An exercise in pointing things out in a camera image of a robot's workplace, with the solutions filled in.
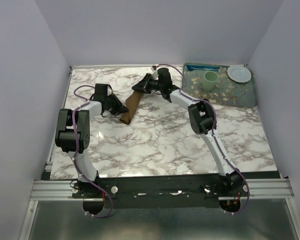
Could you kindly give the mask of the brown cloth napkin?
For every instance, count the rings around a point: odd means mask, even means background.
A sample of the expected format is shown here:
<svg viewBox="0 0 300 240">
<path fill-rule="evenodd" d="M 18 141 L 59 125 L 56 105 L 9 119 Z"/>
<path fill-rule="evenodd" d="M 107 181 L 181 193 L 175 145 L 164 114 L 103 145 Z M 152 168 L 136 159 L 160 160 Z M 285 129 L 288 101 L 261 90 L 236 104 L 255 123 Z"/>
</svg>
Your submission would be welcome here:
<svg viewBox="0 0 300 240">
<path fill-rule="evenodd" d="M 140 100 L 143 97 L 143 93 L 134 91 L 125 101 L 126 107 L 128 112 L 122 114 L 120 121 L 125 124 L 129 125 L 133 120 L 135 113 L 139 107 Z"/>
</svg>

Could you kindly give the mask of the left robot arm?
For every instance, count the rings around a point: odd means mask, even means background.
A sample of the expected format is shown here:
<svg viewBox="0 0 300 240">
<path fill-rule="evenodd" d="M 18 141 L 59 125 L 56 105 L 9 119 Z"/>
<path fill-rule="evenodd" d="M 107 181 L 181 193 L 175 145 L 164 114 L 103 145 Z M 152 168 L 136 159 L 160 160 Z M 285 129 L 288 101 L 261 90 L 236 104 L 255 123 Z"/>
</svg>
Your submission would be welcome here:
<svg viewBox="0 0 300 240">
<path fill-rule="evenodd" d="M 88 153 L 90 122 L 97 116 L 103 116 L 105 112 L 117 116 L 129 110 L 114 94 L 109 84 L 81 85 L 73 91 L 73 94 L 84 102 L 74 109 L 59 110 L 55 145 L 71 158 L 78 180 L 85 183 L 83 191 L 94 198 L 100 194 L 101 185 L 96 182 L 99 174 Z"/>
</svg>

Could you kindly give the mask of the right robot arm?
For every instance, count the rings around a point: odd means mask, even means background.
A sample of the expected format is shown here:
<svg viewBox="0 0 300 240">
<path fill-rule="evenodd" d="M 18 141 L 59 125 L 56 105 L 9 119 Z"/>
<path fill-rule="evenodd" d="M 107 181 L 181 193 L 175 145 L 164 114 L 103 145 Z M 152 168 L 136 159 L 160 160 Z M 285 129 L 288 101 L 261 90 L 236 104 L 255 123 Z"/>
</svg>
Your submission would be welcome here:
<svg viewBox="0 0 300 240">
<path fill-rule="evenodd" d="M 163 99 L 186 109 L 193 132 L 204 140 L 216 163 L 221 180 L 220 191 L 226 196 L 237 192 L 244 178 L 220 140 L 217 132 L 217 114 L 208 100 L 193 98 L 174 85 L 171 74 L 165 67 L 157 70 L 157 78 L 147 73 L 132 90 L 143 94 L 160 92 Z"/>
</svg>

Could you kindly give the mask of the blue plastic utensil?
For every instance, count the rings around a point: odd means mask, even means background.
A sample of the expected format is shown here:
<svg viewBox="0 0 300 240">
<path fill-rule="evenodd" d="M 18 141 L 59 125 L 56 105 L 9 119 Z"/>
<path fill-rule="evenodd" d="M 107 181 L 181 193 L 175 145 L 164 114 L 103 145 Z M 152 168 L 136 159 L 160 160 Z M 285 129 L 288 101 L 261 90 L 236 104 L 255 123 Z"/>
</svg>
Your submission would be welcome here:
<svg viewBox="0 0 300 240">
<path fill-rule="evenodd" d="M 205 66 L 205 65 L 186 65 L 186 68 L 189 71 L 194 71 L 194 70 L 202 70 L 202 71 L 214 71 L 218 72 L 220 67 L 219 66 Z"/>
</svg>

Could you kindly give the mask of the light green cup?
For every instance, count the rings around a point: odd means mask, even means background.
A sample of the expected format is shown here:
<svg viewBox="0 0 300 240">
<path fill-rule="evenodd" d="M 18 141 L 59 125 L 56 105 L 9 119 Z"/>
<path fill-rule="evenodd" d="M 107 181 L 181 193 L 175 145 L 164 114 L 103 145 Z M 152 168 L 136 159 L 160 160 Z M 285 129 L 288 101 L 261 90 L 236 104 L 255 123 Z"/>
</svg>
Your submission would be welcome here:
<svg viewBox="0 0 300 240">
<path fill-rule="evenodd" d="M 202 88 L 206 92 L 210 92 L 218 82 L 219 76 L 214 71 L 206 71 L 203 76 Z"/>
</svg>

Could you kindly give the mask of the floral blue serving tray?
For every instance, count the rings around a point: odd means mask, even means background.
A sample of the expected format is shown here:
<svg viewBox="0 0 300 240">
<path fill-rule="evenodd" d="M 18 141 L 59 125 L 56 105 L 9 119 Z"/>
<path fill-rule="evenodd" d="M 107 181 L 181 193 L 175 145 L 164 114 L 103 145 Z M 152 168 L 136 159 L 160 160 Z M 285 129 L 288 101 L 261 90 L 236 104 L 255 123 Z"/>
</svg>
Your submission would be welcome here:
<svg viewBox="0 0 300 240">
<path fill-rule="evenodd" d="M 211 70 L 189 71 L 186 65 L 220 67 L 218 71 L 218 81 L 214 88 L 207 92 L 203 90 L 204 74 Z M 253 108 L 257 105 L 257 88 L 254 75 L 251 72 L 251 80 L 246 83 L 238 83 L 229 78 L 227 69 L 231 65 L 216 65 L 208 63 L 187 62 L 183 65 L 183 75 L 185 77 L 184 92 L 198 99 L 208 99 L 212 103 Z"/>
</svg>

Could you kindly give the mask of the small white plate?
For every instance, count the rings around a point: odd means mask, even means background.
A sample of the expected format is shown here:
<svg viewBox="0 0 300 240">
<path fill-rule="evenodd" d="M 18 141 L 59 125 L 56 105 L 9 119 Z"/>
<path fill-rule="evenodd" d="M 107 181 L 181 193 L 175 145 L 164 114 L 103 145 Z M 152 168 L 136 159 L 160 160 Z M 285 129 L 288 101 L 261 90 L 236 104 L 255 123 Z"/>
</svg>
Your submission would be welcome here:
<svg viewBox="0 0 300 240">
<path fill-rule="evenodd" d="M 247 83 L 251 80 L 251 71 L 244 65 L 231 65 L 227 69 L 229 78 L 237 83 Z"/>
</svg>

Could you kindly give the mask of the black mounting base rail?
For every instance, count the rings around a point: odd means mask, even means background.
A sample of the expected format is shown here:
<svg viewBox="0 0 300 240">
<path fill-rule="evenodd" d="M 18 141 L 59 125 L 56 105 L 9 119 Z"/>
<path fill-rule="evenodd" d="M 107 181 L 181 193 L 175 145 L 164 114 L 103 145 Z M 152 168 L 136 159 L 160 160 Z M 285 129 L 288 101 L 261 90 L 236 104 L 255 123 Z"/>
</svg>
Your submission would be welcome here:
<svg viewBox="0 0 300 240">
<path fill-rule="evenodd" d="M 243 210 L 250 199 L 249 179 L 282 179 L 277 171 L 245 172 L 234 192 L 212 174 L 97 178 L 95 183 L 70 180 L 75 196 L 100 198 L 82 201 L 86 214 L 103 215 L 119 209 L 216 208 L 230 214 Z"/>
</svg>

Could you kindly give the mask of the aluminium extrusion frame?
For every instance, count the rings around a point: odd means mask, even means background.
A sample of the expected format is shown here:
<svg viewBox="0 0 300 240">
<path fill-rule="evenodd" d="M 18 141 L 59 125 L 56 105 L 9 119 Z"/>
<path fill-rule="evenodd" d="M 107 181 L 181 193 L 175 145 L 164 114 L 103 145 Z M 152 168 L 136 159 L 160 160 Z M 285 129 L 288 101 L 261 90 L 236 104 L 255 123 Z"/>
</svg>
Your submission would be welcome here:
<svg viewBox="0 0 300 240">
<path fill-rule="evenodd" d="M 297 239 L 300 239 L 299 217 L 294 202 L 294 193 L 287 178 L 248 179 L 250 200 L 284 199 L 289 224 Z M 89 197 L 80 193 L 76 197 L 75 190 L 70 187 L 69 180 L 36 180 L 32 185 L 30 199 L 21 228 L 20 240 L 28 240 L 39 202 L 42 201 L 92 201 L 102 202 L 102 197 Z"/>
</svg>

